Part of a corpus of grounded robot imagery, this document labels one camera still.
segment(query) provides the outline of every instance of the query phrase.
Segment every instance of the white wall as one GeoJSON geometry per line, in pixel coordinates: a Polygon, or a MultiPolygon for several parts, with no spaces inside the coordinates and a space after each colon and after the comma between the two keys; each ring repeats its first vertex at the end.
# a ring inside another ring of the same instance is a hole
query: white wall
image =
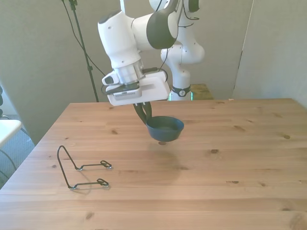
{"type": "Polygon", "coordinates": [[[13,104],[11,103],[8,95],[6,94],[5,90],[3,90],[2,98],[3,98],[3,105],[0,106],[0,109],[3,110],[3,115],[17,115],[17,112],[13,104]]]}
{"type": "Polygon", "coordinates": [[[234,98],[294,98],[307,107],[306,0],[255,0],[234,98]]]}
{"type": "MultiPolygon", "coordinates": [[[[206,59],[187,69],[192,83],[207,83],[216,98],[232,95],[251,5],[252,0],[203,0],[195,34],[206,49],[206,59]]],[[[97,22],[117,9],[119,0],[79,0],[77,6],[87,51],[106,73],[111,66],[97,22]]],[[[127,1],[129,16],[151,12],[148,0],[127,1]]],[[[37,143],[69,103],[94,102],[83,51],[60,0],[1,0],[0,28],[1,82],[37,143]]],[[[161,65],[160,51],[142,57],[145,66],[161,65]]],[[[98,92],[101,78],[94,69],[98,92]]]]}

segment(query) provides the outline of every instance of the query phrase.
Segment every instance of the black wire frame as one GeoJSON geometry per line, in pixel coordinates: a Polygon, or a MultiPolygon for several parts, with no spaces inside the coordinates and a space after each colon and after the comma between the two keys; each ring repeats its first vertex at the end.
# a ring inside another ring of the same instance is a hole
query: black wire frame
{"type": "Polygon", "coordinates": [[[90,166],[104,166],[105,168],[107,169],[112,169],[112,165],[110,163],[108,163],[107,161],[100,161],[100,164],[85,164],[85,165],[82,165],[80,168],[78,168],[75,164],[75,162],[73,161],[73,159],[71,158],[70,154],[68,153],[67,149],[65,148],[65,146],[61,145],[59,148],[58,148],[58,152],[57,152],[57,158],[58,158],[58,162],[59,162],[59,165],[61,167],[61,170],[62,170],[62,173],[63,173],[63,176],[64,176],[64,179],[65,179],[65,182],[67,184],[67,187],[71,190],[74,190],[76,189],[78,186],[80,185],[89,185],[89,184],[99,184],[101,186],[105,186],[105,187],[109,187],[109,182],[99,178],[97,179],[96,182],[89,182],[89,183],[77,183],[75,184],[74,186],[71,186],[69,183],[68,183],[68,180],[67,180],[67,177],[66,177],[66,174],[65,174],[65,171],[63,169],[63,166],[62,166],[62,163],[61,163],[61,160],[59,158],[59,152],[61,149],[64,149],[67,156],[69,157],[70,161],[72,162],[75,170],[78,170],[78,171],[81,171],[83,170],[84,167],[90,167],[90,166]]]}

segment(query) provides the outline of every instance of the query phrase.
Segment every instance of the plastic bowl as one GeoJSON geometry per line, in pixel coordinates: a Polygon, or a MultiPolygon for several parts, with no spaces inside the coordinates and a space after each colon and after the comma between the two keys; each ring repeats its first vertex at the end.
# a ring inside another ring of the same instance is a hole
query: plastic bowl
{"type": "Polygon", "coordinates": [[[170,142],[178,139],[184,123],[169,116],[154,116],[147,121],[146,126],[153,139],[170,142]]]}

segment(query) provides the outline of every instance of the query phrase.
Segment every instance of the table top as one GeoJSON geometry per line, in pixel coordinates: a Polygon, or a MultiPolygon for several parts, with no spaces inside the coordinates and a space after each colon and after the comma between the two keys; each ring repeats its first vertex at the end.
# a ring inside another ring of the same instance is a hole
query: table top
{"type": "Polygon", "coordinates": [[[0,120],[0,148],[22,127],[17,120],[0,120]]]}
{"type": "Polygon", "coordinates": [[[151,139],[133,106],[70,104],[0,190],[1,230],[305,230],[307,112],[290,99],[152,103],[185,123],[151,139]],[[114,169],[74,170],[106,160],[114,169]]]}

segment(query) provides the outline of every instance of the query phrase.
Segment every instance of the chair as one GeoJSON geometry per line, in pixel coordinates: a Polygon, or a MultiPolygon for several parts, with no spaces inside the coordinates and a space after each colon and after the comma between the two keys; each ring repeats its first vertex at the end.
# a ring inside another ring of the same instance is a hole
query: chair
{"type": "MultiPolygon", "coordinates": [[[[3,89],[0,86],[0,106],[3,105],[3,98],[2,98],[3,89]]],[[[3,115],[3,110],[0,109],[0,118],[6,118],[7,120],[0,120],[0,148],[14,136],[20,129],[27,134],[27,132],[22,128],[22,123],[18,120],[11,120],[9,117],[3,115]]],[[[9,155],[0,149],[2,152],[12,163],[14,169],[16,170],[17,167],[14,164],[13,160],[9,157],[9,155]]],[[[0,170],[0,173],[4,175],[7,179],[9,177],[0,170]]]]}

